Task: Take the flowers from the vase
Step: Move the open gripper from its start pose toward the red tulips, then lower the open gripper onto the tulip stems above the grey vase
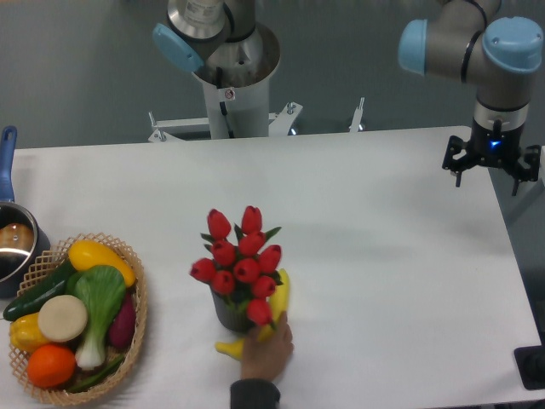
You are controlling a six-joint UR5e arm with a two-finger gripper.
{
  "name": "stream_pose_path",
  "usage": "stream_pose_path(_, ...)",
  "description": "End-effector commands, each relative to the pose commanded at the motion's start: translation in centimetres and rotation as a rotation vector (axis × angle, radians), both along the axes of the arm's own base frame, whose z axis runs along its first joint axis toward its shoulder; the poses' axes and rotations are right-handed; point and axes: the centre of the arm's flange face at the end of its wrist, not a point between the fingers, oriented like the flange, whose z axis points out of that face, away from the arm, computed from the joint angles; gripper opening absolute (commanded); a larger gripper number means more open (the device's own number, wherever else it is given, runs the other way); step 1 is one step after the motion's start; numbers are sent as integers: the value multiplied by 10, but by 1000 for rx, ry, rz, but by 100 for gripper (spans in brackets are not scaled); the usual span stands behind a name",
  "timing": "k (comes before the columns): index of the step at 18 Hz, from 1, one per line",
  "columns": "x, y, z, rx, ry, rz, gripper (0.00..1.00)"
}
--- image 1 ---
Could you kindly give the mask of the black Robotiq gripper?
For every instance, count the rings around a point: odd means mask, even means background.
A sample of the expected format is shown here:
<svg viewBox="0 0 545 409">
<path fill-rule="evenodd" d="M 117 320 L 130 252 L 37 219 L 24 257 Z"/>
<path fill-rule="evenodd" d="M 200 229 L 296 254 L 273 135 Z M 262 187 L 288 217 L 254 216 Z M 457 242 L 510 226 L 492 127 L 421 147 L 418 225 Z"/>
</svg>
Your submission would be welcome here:
<svg viewBox="0 0 545 409">
<path fill-rule="evenodd" d="M 476 165 L 502 168 L 513 179 L 512 195 L 516 196 L 523 182 L 537 181 L 541 165 L 542 147 L 520 147 L 523 126 L 510 130 L 499 119 L 482 126 L 475 119 L 469 141 L 451 135 L 442 163 L 455 178 L 455 186 L 462 184 L 462 173 Z"/>
</svg>

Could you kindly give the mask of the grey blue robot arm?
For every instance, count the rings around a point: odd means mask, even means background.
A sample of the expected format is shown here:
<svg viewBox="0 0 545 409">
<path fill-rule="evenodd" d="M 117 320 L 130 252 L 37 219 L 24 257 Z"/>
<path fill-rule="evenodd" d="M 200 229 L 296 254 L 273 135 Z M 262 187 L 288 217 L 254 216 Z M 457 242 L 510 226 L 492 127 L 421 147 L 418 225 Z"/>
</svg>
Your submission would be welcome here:
<svg viewBox="0 0 545 409">
<path fill-rule="evenodd" d="M 476 166 L 505 171 L 515 185 L 544 177 L 541 146 L 520 138 L 544 34 L 533 20 L 498 18 L 498 1 L 445 1 L 437 20 L 413 20 L 399 40 L 402 69 L 454 78 L 477 89 L 471 134 L 452 136 L 442 166 L 455 177 Z M 171 1 L 153 41 L 164 58 L 201 83 L 215 139 L 288 133 L 298 106 L 269 113 L 269 82 L 280 61 L 276 36 L 252 1 Z"/>
</svg>

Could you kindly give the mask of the dark grey sleeve forearm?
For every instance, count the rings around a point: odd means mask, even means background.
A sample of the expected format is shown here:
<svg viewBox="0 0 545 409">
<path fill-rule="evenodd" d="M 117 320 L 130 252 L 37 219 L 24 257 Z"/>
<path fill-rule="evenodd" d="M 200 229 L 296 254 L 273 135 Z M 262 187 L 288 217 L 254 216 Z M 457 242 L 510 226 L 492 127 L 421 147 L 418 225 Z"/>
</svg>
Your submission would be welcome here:
<svg viewBox="0 0 545 409">
<path fill-rule="evenodd" d="M 231 409 L 276 409 L 281 394 L 276 385 L 258 378 L 241 379 L 230 387 Z"/>
</svg>

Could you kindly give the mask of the person's hand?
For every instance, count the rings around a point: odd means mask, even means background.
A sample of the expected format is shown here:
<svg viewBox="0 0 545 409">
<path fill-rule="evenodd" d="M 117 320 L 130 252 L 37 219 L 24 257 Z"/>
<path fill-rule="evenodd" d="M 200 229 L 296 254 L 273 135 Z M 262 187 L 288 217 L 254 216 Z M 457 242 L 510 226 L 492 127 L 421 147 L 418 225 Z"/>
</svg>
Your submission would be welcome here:
<svg viewBox="0 0 545 409">
<path fill-rule="evenodd" d="M 293 354 L 293 334 L 286 311 L 279 315 L 277 330 L 267 340 L 259 340 L 260 331 L 260 328 L 253 328 L 244 340 L 240 361 L 241 380 L 272 382 L 282 374 Z"/>
</svg>

